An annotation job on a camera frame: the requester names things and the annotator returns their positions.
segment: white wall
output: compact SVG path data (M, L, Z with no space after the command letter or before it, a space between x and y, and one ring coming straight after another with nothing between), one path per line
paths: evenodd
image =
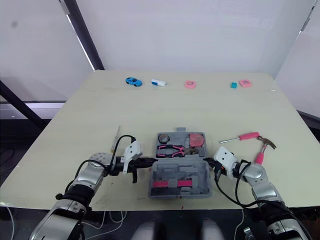
M67 100L91 71L58 0L0 0L0 78L23 101Z
M320 3L295 41L276 81L296 109L320 118Z
M314 0L77 0L109 70L278 73Z

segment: screwdriver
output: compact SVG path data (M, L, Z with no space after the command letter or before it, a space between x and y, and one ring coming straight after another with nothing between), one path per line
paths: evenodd
M249 132L249 133L242 134L242 135L240 135L239 137L236 137L236 138L219 141L219 143L223 144L223 143L230 142L230 141L233 141L233 140L242 141L242 140L247 140L247 139L253 139L253 138L259 137L259 135L260 134L257 131Z

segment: small blue block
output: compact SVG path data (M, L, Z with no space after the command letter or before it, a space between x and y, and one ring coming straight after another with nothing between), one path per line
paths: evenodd
M232 89L236 89L237 88L237 83L236 82L232 82L231 83L231 88Z

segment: hammer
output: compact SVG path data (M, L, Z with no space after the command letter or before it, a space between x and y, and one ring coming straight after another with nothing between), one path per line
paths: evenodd
M276 149L277 147L272 141L270 141L267 138L263 138L262 136L258 136L258 140L263 142L263 147L262 147L261 152L259 152L258 155L256 156L255 163L262 165L262 162L264 161L265 150L266 150L267 146L270 145L273 149Z

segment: pliers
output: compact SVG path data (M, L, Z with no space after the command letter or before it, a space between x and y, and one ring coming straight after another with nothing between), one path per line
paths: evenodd
M158 150L162 150L162 149L174 149L174 150L178 150L178 152L174 152L172 154L161 154L161 153L157 153L156 154L156 158L175 158L175 157L179 157L182 158L184 157L186 154L188 155L193 155L193 154L197 154L199 151L195 148L185 148L182 145L160 145L157 147Z

